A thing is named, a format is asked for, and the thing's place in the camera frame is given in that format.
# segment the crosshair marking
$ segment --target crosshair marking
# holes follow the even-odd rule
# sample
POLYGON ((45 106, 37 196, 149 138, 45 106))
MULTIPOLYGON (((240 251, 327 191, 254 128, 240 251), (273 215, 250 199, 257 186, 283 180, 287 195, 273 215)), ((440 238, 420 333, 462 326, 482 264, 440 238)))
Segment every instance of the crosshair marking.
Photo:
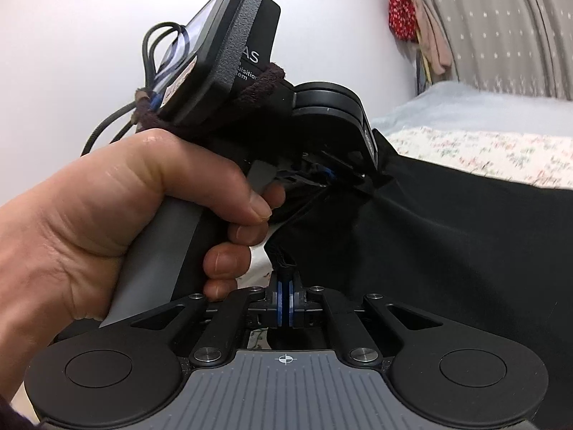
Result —
POLYGON ((275 360, 278 360, 280 363, 283 364, 287 364, 287 363, 291 363, 293 360, 296 360, 294 357, 291 357, 290 355, 282 355, 280 357, 277 357, 275 360))

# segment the gray curtain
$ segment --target gray curtain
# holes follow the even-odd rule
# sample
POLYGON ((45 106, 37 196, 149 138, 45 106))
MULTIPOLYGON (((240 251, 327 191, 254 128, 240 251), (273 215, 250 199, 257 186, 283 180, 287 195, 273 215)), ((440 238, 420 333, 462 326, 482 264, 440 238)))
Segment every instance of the gray curtain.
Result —
POLYGON ((424 0, 454 79, 480 90, 573 99, 573 0, 424 0))

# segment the black cable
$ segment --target black cable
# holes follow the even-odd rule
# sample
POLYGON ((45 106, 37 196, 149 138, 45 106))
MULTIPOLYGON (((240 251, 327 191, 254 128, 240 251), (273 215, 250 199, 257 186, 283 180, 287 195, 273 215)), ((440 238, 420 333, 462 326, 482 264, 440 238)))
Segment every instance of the black cable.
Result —
POLYGON ((125 126, 122 127, 119 132, 117 134, 115 134, 114 138, 111 140, 110 144, 113 144, 114 142, 117 142, 118 140, 120 140, 123 136, 125 136, 127 134, 127 132, 131 129, 131 127, 134 124, 131 122, 131 120, 129 120, 127 123, 125 123, 125 126))
MULTIPOLYGON (((159 40, 162 40, 164 37, 167 37, 169 34, 171 34, 171 32, 177 31, 177 36, 179 36, 179 34, 182 32, 181 25, 174 22, 164 22, 154 25, 143 37, 143 43, 141 44, 141 57, 143 58, 143 69, 145 71, 145 88, 147 89, 151 87, 151 82, 153 82, 156 74, 155 63, 151 64, 151 60, 154 58, 153 54, 151 54, 150 60, 149 39, 157 29, 161 29, 163 27, 170 27, 172 30, 162 33, 156 40, 157 43, 159 43, 159 40)), ((155 48, 157 48, 157 44, 154 43, 153 47, 155 50, 155 48)), ((170 57, 173 57, 174 55, 175 51, 171 50, 170 57)))
POLYGON ((96 143, 97 138, 104 132, 105 128, 107 128, 111 123, 115 120, 121 118, 124 114, 129 113, 131 110, 135 108, 135 102, 131 102, 119 110, 115 111, 114 113, 110 114, 105 120, 97 125, 97 127, 93 130, 88 141, 85 143, 84 149, 81 151, 81 156, 84 156, 86 153, 90 153, 93 145, 96 143))
MULTIPOLYGON (((185 40, 185 47, 184 47, 184 53, 183 56, 180 60, 179 63, 176 63, 176 65, 174 65, 173 67, 171 67, 168 71, 166 71, 165 73, 162 73, 162 77, 164 78, 165 76, 167 76, 168 73, 171 73, 173 70, 179 68, 180 63, 182 63, 185 60, 185 57, 187 57, 188 54, 188 50, 190 49, 189 47, 189 37, 187 35, 187 31, 184 25, 180 25, 174 22, 162 22, 159 24, 154 25, 150 30, 147 31, 147 33, 145 33, 145 36, 143 37, 143 42, 141 44, 141 56, 143 58, 143 70, 145 72, 145 88, 147 90, 149 90, 155 80, 155 77, 157 75, 157 70, 155 67, 155 50, 158 47, 158 44, 168 35, 177 32, 177 37, 180 36, 180 34, 183 34, 184 40, 185 40), (158 30, 161 29, 163 27, 167 27, 168 29, 164 32, 162 32, 155 40, 154 42, 151 44, 151 47, 149 46, 149 40, 151 38, 151 35, 153 35, 153 33, 158 30)), ((167 66, 172 60, 173 60, 173 56, 175 56, 175 47, 171 48, 170 54, 167 57, 167 59, 162 62, 162 64, 159 66, 159 69, 161 70, 164 66, 167 66)), ((104 130, 109 127, 111 125, 111 123, 113 123, 114 121, 116 121, 117 119, 119 119, 120 117, 124 116, 124 114, 129 113, 131 110, 133 110, 135 108, 135 102, 131 102, 128 105, 125 105, 124 107, 120 108, 119 110, 117 110, 116 112, 110 114, 105 120, 103 120, 101 123, 99 123, 99 125, 94 129, 94 131, 92 132, 92 134, 90 135, 90 138, 88 139, 88 141, 85 143, 84 149, 81 152, 81 155, 86 155, 87 153, 90 153, 93 145, 95 144, 97 138, 101 135, 102 132, 104 132, 104 130)), ((120 140, 133 126, 133 124, 131 122, 125 124, 124 127, 121 128, 121 130, 119 130, 119 132, 114 136, 114 138, 112 139, 112 141, 110 143, 113 142, 117 142, 118 140, 120 140)))

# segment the red polka dot cloth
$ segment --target red polka dot cloth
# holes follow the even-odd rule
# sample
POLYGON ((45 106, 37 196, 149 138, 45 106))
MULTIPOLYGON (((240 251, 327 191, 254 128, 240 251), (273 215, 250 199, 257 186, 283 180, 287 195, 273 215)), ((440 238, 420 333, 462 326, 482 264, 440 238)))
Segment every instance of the red polka dot cloth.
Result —
POLYGON ((416 41, 416 9, 412 0, 388 0, 390 30, 406 42, 416 41))

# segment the fingernail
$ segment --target fingernail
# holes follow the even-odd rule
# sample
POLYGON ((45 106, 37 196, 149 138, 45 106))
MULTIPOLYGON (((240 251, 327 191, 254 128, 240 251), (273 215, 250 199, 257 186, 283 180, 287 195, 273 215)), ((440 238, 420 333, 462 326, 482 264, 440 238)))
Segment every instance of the fingernail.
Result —
POLYGON ((215 286, 215 299, 216 300, 221 300, 222 296, 221 296, 221 288, 222 286, 220 284, 218 284, 217 286, 215 286))
POLYGON ((237 259, 225 252, 219 252, 215 259, 215 272, 217 274, 233 273, 237 267, 237 259))
POLYGON ((239 226, 235 232, 236 242, 239 244, 250 245, 252 241, 259 237, 261 232, 259 226, 239 226))
POLYGON ((255 191, 251 192, 250 205, 253 211, 263 220, 268 220, 273 214, 266 200, 258 195, 255 191))

